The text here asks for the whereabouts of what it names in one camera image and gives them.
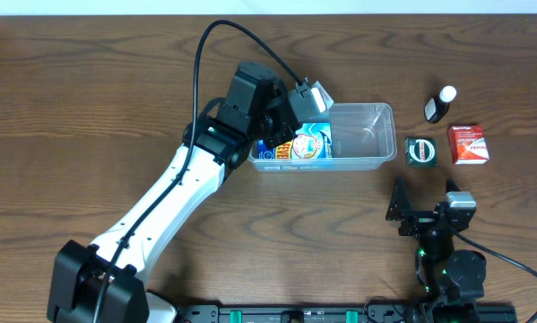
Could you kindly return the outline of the blue Kool Fever box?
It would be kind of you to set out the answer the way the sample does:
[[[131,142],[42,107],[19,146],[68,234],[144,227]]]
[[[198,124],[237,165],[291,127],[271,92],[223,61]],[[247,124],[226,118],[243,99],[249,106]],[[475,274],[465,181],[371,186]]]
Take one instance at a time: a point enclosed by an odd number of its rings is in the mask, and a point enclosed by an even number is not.
[[[305,123],[291,141],[268,148],[263,140],[259,140],[256,151],[258,159],[268,160],[333,158],[331,125],[325,122]]]

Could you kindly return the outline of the white blue Panadol box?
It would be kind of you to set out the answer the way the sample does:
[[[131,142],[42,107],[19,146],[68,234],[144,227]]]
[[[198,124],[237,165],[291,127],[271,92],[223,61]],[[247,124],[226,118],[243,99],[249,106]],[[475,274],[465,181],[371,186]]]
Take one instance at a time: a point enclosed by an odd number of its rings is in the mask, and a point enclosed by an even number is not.
[[[312,84],[310,91],[320,113],[324,113],[333,106],[334,100],[319,81]]]

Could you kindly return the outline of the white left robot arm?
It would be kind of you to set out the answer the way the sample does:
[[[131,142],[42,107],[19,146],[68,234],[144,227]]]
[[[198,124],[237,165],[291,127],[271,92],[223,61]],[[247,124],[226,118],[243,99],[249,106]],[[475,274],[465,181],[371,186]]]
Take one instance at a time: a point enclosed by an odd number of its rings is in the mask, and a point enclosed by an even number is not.
[[[165,172],[115,225],[89,246],[68,241],[57,253],[48,297],[51,322],[172,322],[178,314],[146,284],[161,253],[190,214],[262,140],[294,138],[333,105],[320,83],[291,91],[274,80],[233,83],[186,129]]]

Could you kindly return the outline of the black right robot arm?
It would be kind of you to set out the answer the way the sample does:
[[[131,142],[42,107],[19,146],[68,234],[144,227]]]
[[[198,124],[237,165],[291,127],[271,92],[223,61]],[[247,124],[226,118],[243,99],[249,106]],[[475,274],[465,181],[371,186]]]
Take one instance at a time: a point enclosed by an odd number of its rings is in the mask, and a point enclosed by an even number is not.
[[[449,179],[446,199],[433,210],[414,208],[403,179],[394,182],[387,221],[398,222],[398,233],[418,243],[416,276],[426,296],[403,317],[406,322],[481,322],[477,300],[484,296],[486,258],[478,251],[457,249],[454,236],[469,227],[476,211],[471,193]]]

